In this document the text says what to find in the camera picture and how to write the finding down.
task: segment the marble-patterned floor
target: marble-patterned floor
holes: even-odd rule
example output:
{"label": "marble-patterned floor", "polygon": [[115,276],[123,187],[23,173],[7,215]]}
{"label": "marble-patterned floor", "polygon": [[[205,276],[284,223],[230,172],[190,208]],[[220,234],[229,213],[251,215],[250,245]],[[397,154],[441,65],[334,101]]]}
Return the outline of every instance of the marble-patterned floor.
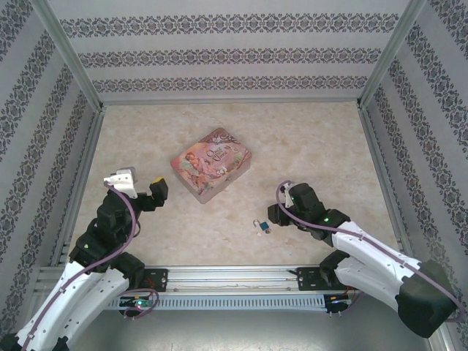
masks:
{"label": "marble-patterned floor", "polygon": [[[252,152],[250,170],[201,205],[170,160],[217,127]],[[105,196],[102,179],[135,166],[138,192],[158,176],[169,185],[164,208],[140,217],[127,251],[146,265],[282,265],[319,263],[333,249],[295,227],[257,236],[277,185],[309,183],[321,201],[396,248],[354,102],[112,106],[107,109],[72,245]]]}

